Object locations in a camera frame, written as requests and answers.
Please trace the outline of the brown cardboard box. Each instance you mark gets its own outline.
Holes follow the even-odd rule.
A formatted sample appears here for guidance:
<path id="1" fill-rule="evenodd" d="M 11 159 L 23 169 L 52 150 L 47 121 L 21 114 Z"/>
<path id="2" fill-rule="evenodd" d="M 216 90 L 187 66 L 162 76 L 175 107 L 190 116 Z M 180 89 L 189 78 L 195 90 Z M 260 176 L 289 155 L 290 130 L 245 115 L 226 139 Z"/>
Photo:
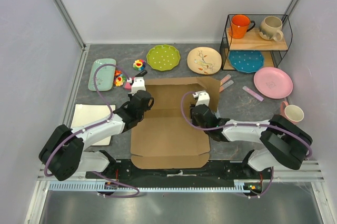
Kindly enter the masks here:
<path id="1" fill-rule="evenodd" d="M 186 117 L 195 100 L 189 92 L 206 91 L 217 111 L 220 81 L 210 76 L 145 80 L 154 105 L 131 130 L 131 161 L 139 169 L 200 168 L 210 158 L 207 134 Z"/>

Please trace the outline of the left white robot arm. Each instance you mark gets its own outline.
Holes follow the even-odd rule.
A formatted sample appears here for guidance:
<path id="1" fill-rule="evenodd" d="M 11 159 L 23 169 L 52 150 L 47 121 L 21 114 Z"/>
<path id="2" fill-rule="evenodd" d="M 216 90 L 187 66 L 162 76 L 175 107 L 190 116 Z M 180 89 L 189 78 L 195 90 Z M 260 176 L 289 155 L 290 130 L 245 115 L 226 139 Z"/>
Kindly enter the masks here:
<path id="1" fill-rule="evenodd" d="M 150 93 L 139 90 L 122 107 L 100 120 L 77 128 L 64 124 L 58 126 L 38 156 L 45 165 L 45 176 L 64 181 L 76 172 L 98 172 L 103 178 L 111 178 L 116 170 L 115 159 L 106 151 L 85 150 L 107 137 L 137 126 L 153 104 Z"/>

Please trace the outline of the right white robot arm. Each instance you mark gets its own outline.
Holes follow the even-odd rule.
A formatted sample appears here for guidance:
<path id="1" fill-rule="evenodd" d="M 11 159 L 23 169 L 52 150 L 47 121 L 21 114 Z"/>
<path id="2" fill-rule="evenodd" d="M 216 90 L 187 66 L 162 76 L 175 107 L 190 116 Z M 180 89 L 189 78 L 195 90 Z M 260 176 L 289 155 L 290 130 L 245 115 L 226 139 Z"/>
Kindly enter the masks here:
<path id="1" fill-rule="evenodd" d="M 218 118 L 205 104 L 190 107 L 192 127 L 204 131 L 218 142 L 253 142 L 263 146 L 246 155 L 241 172 L 254 178 L 269 167 L 298 170 L 312 155 L 312 138 L 281 115 L 261 122 L 240 122 Z"/>

